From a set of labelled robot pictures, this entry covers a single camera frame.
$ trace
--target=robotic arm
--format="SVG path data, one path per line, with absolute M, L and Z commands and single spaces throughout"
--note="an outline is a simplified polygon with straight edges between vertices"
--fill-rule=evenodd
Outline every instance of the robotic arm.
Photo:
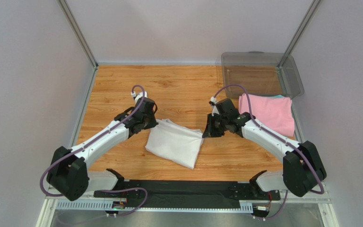
M 117 183 L 117 177 L 109 171 L 89 172 L 87 171 L 89 167 L 118 143 L 143 129 L 150 129 L 157 125 L 155 102 L 148 98 L 145 91 L 138 95 L 133 92 L 131 95 L 134 97 L 135 107 L 130 107 L 117 115 L 107 127 L 82 144 L 70 149 L 60 147 L 54 152 L 52 165 L 45 172 L 46 180 L 70 201 L 78 199 L 88 191 L 111 190 Z
M 213 112 L 207 116 L 203 138 L 221 137 L 226 130 L 229 130 L 242 138 L 258 143 L 283 163 L 282 171 L 262 171 L 250 180 L 250 183 L 257 185 L 259 190 L 263 192 L 289 190 L 294 195 L 302 197 L 319 181 L 326 178 L 326 171 L 313 143 L 291 140 L 263 125 L 249 113 L 239 114 L 228 98 L 219 102 L 212 98 L 210 104 L 213 106 Z

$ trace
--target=white cloth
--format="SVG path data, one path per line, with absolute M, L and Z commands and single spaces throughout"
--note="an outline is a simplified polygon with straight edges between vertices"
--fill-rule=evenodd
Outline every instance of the white cloth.
M 151 129 L 147 151 L 162 158 L 194 169 L 199 149 L 204 139 L 200 129 L 188 129 L 169 119 L 157 120 L 157 126 Z

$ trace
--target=wooden tabletop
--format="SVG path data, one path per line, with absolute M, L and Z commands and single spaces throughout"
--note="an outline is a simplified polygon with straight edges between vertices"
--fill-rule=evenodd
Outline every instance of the wooden tabletop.
M 100 66 L 82 123 L 78 143 L 106 127 L 113 118 L 134 106 L 133 85 L 140 84 L 155 100 L 157 119 L 204 131 L 208 101 L 223 86 L 220 66 Z M 222 92 L 218 100 L 225 98 Z M 282 164 L 254 142 L 229 132 L 204 140 L 193 170 L 145 150 L 149 130 L 113 147 L 90 168 L 112 168 L 126 179 L 247 181 L 262 170 L 276 171 Z

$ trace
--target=pink cloth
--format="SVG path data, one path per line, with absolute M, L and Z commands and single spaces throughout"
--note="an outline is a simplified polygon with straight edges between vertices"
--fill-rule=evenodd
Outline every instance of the pink cloth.
M 272 98 L 249 95 L 253 115 L 272 130 L 284 135 L 293 136 L 295 121 L 292 117 L 292 100 L 289 97 Z M 245 94 L 239 97 L 239 113 L 249 112 Z

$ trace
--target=clear plastic bin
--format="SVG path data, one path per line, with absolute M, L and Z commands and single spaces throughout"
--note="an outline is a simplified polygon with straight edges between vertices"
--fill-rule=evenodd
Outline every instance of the clear plastic bin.
M 303 94 L 303 84 L 294 58 L 283 53 L 225 52 L 222 54 L 224 85 L 239 84 L 250 94 L 294 98 Z M 226 96 L 237 98 L 243 94 L 239 87 L 225 89 Z

